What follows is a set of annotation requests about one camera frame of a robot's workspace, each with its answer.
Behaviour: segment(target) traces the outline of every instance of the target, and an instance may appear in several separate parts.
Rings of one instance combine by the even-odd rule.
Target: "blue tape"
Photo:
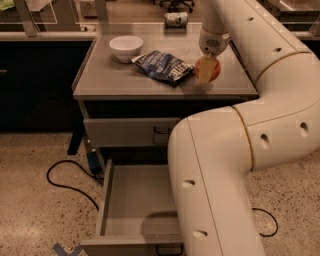
[[[56,243],[53,246],[53,250],[58,256],[78,256],[81,253],[82,248],[80,245],[78,245],[71,254],[68,254],[59,243]]]

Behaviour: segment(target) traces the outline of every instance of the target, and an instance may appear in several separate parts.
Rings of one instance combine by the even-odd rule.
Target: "black cable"
[[[90,178],[94,179],[96,182],[98,182],[100,185],[102,184],[103,182],[103,178],[98,178],[96,177],[95,175],[90,175],[80,164],[78,164],[77,162],[73,161],[73,160],[62,160],[62,161],[59,161],[55,164],[53,164],[48,172],[47,172],[47,180],[48,182],[53,185],[53,186],[56,186],[56,187],[60,187],[60,188],[67,188],[67,189],[71,189],[73,191],[76,191],[76,192],[79,192],[81,193],[82,195],[84,195],[85,197],[87,197],[93,204],[94,206],[97,208],[97,210],[99,211],[99,206],[97,205],[97,203],[88,195],[86,194],[85,192],[83,192],[82,190],[80,189],[77,189],[77,188],[74,188],[74,187],[70,187],[70,186],[66,186],[66,185],[61,185],[61,184],[57,184],[57,183],[54,183],[53,181],[50,180],[50,172],[53,170],[53,168],[55,168],[57,165],[61,164],[61,163],[72,163],[72,164],[75,164],[77,165],[86,175],[88,175]]]
[[[270,212],[268,212],[268,211],[266,211],[266,210],[264,210],[264,209],[261,209],[261,208],[252,208],[252,210],[253,210],[253,211],[262,211],[262,212],[265,212],[266,214],[268,214],[269,216],[271,216],[271,218],[274,220],[274,222],[275,222],[275,224],[276,224],[276,230],[275,230],[272,234],[270,234],[270,235],[265,235],[265,234],[259,233],[260,236],[262,236],[262,237],[272,237],[272,236],[274,236],[275,234],[277,234],[278,229],[279,229],[279,225],[278,225],[278,222],[277,222],[276,218],[275,218]]]

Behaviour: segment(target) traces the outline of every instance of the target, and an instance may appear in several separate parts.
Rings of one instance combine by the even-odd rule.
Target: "small container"
[[[112,54],[123,63],[131,63],[131,59],[141,52],[143,40],[137,36],[119,36],[109,43]]]
[[[164,15],[164,25],[167,28],[181,28],[188,24],[187,12],[173,12]]]

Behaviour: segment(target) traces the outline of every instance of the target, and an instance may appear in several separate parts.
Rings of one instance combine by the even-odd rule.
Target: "cabinet top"
[[[119,62],[111,53],[109,42],[121,35],[143,39],[141,54],[158,50],[170,53],[195,65],[202,56],[198,46],[201,24],[186,28],[165,28],[163,24],[108,24],[98,36],[84,70],[76,84],[77,100],[150,100],[150,99],[218,99],[257,96],[233,50],[218,56],[221,73],[211,90],[203,89],[194,74],[173,88],[148,78],[136,65]]]

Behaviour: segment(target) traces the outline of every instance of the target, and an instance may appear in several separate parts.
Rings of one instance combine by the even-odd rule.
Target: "blue chip bag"
[[[132,62],[141,68],[148,77],[173,87],[176,87],[182,78],[191,74],[194,70],[192,65],[172,54],[160,51],[152,51],[135,57]]]

